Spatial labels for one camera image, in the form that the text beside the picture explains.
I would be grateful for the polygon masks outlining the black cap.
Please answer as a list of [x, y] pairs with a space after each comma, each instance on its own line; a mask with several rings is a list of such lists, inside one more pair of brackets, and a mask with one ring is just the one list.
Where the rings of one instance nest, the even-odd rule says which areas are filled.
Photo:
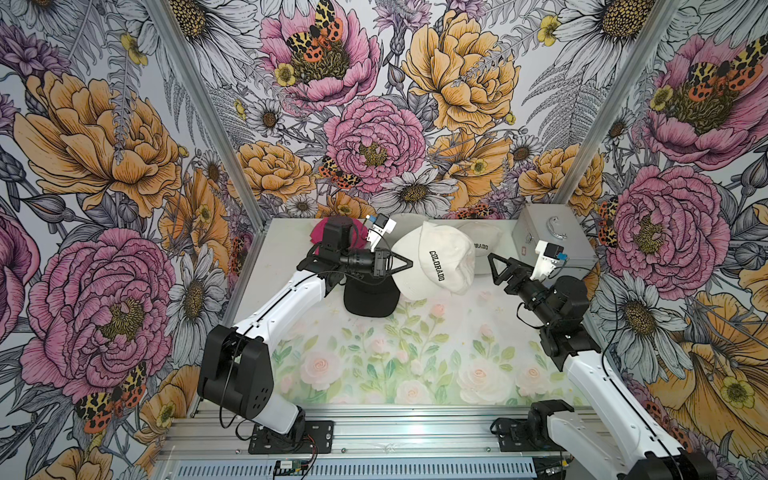
[[400, 295], [401, 292], [391, 277], [348, 277], [343, 302], [345, 309], [353, 315], [385, 318], [395, 311]]

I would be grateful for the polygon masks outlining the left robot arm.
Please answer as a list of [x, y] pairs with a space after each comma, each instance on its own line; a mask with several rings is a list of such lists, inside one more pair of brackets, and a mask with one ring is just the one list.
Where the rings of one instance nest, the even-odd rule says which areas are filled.
[[385, 242], [395, 226], [385, 214], [327, 218], [284, 287], [246, 319], [208, 333], [198, 395], [291, 445], [302, 441], [305, 413], [276, 393], [270, 348], [337, 285], [344, 287], [348, 312], [367, 318], [392, 314], [400, 299], [394, 276], [413, 266]]

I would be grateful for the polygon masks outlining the pink cap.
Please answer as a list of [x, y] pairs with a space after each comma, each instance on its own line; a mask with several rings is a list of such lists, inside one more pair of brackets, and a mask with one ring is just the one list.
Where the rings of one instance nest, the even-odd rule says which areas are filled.
[[310, 234], [312, 253], [320, 248], [334, 252], [362, 249], [367, 243], [368, 229], [360, 220], [346, 216], [331, 216], [317, 223]]

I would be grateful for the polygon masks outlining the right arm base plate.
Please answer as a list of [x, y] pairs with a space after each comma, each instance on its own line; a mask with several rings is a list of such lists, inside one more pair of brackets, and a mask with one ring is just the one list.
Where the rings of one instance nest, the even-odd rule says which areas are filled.
[[561, 446], [551, 440], [546, 428], [534, 420], [499, 417], [490, 426], [501, 452], [559, 452]]

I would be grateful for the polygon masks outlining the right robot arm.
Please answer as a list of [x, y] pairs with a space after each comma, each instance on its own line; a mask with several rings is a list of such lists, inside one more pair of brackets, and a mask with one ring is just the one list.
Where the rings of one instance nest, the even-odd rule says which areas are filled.
[[530, 266], [514, 258], [488, 256], [493, 282], [540, 321], [543, 353], [586, 397], [607, 428], [604, 440], [564, 400], [531, 404], [524, 420], [498, 418], [491, 431], [503, 451], [566, 452], [596, 479], [714, 479], [715, 466], [669, 434], [636, 400], [607, 363], [602, 348], [582, 325], [589, 307], [584, 283], [562, 276], [543, 279], [556, 262], [541, 256]]

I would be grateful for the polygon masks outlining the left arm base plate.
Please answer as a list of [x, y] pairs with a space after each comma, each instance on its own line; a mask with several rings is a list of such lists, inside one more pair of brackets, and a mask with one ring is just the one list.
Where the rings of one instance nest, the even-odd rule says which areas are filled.
[[251, 455], [329, 454], [332, 451], [335, 423], [310, 420], [299, 423], [287, 434], [256, 425], [249, 440]]

